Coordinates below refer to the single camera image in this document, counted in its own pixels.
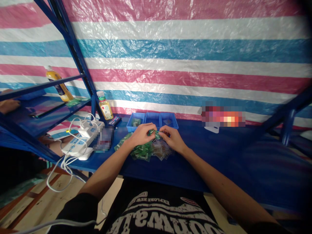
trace person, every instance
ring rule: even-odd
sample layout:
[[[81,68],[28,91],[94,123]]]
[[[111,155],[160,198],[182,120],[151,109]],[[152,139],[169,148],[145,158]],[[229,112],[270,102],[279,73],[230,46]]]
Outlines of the person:
[[[133,148],[153,138],[152,123],[141,124],[68,201],[57,219],[88,222],[97,219],[98,202],[116,179]],[[289,233],[254,199],[187,147],[178,130],[160,128],[160,135],[201,176],[224,209],[248,233]],[[52,233],[94,233],[94,225],[52,226]],[[207,233],[224,231],[218,226],[202,192],[149,181],[124,178],[100,233]]]

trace bottle cap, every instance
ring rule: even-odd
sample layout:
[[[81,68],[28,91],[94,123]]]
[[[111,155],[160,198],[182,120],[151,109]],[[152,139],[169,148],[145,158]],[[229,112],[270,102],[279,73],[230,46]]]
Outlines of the bottle cap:
[[[97,91],[97,96],[99,96],[99,97],[104,96],[104,92],[103,91]]]
[[[45,67],[45,69],[47,69],[47,70],[52,70],[52,67],[50,66],[50,65],[47,65],[47,66],[44,66]]]

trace plastic bottle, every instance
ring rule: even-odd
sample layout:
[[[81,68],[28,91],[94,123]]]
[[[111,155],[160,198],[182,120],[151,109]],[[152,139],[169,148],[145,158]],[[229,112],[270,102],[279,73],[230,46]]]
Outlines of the plastic bottle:
[[[106,120],[110,120],[114,118],[113,112],[111,111],[111,106],[109,102],[106,100],[104,92],[103,91],[97,91],[98,99],[100,101],[99,105],[100,108],[104,114],[104,118]]]
[[[45,66],[45,69],[47,70],[45,76],[49,79],[49,81],[59,80],[62,78],[57,72],[53,71],[51,66]],[[70,91],[68,91],[66,88],[65,84],[57,84],[54,87],[56,88],[62,101],[68,102],[74,99]]]

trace blue plastic bin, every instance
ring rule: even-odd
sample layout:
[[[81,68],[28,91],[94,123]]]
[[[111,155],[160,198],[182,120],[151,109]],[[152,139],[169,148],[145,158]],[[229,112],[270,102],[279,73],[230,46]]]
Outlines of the blue plastic bin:
[[[140,119],[141,124],[142,124],[144,123],[145,114],[144,113],[132,113],[131,114],[130,119],[127,123],[128,132],[134,132],[137,129],[137,127],[132,126],[132,119]]]
[[[161,127],[162,126],[169,126],[175,129],[179,129],[178,123],[176,121],[175,118],[175,114],[174,113],[160,113],[160,117],[161,117]],[[171,123],[170,124],[166,124],[166,121],[164,122],[164,120],[170,120]]]
[[[160,129],[161,124],[160,124],[160,113],[152,113],[152,112],[147,112],[145,114],[145,124],[147,123],[153,123],[156,125],[157,130]]]

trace striped tarpaulin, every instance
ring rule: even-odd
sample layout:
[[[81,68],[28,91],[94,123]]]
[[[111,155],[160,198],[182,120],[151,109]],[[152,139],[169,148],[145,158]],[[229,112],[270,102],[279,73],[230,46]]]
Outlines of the striped tarpaulin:
[[[203,101],[261,124],[311,82],[311,35],[291,0],[63,1],[97,90],[113,112],[201,120]],[[0,2],[0,89],[77,75],[62,35],[30,0]],[[82,80],[66,83],[87,96]],[[57,96],[54,87],[47,95]],[[295,118],[312,127],[312,107]],[[53,129],[55,134],[64,125]]]

